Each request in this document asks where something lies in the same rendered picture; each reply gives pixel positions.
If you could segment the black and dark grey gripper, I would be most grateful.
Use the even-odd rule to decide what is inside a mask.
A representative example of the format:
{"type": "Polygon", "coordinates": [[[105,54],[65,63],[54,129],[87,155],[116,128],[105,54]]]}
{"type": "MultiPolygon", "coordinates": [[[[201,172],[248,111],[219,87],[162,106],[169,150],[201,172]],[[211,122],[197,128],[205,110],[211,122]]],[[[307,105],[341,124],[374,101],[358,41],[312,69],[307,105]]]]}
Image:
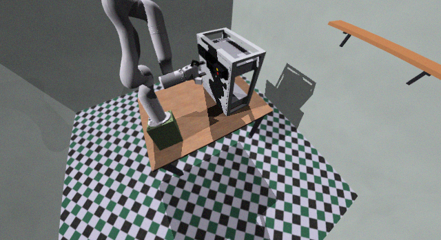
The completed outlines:
{"type": "Polygon", "coordinates": [[[186,78],[186,80],[187,81],[189,81],[189,80],[192,80],[193,78],[192,78],[192,75],[194,75],[195,77],[202,77],[202,76],[204,76],[204,75],[206,75],[206,73],[205,72],[202,72],[202,73],[198,73],[198,67],[199,67],[199,65],[203,65],[203,64],[205,64],[205,62],[204,61],[195,61],[195,60],[192,60],[192,63],[191,64],[189,64],[188,66],[185,66],[183,69],[182,69],[182,71],[184,72],[184,74],[185,74],[185,78],[186,78]],[[195,64],[196,63],[196,64],[195,64]],[[198,64],[198,65],[197,65],[198,64]]]}

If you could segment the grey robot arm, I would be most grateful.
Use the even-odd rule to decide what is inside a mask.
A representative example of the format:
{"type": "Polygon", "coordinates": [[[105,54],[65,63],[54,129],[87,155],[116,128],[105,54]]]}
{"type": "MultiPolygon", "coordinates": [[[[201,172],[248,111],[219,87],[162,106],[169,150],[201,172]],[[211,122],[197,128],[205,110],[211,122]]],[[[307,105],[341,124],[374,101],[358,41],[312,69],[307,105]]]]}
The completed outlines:
{"type": "Polygon", "coordinates": [[[155,127],[164,124],[170,119],[171,114],[164,112],[154,92],[154,79],[151,70],[147,66],[138,66],[141,53],[139,36],[129,20],[129,17],[134,17],[147,22],[163,73],[163,76],[159,77],[159,81],[164,89],[170,88],[185,82],[186,78],[181,69],[173,71],[172,51],[161,9],[150,0],[101,1],[106,15],[119,34],[122,47],[120,68],[122,84],[131,89],[139,87],[138,98],[149,116],[149,126],[155,127]]]}

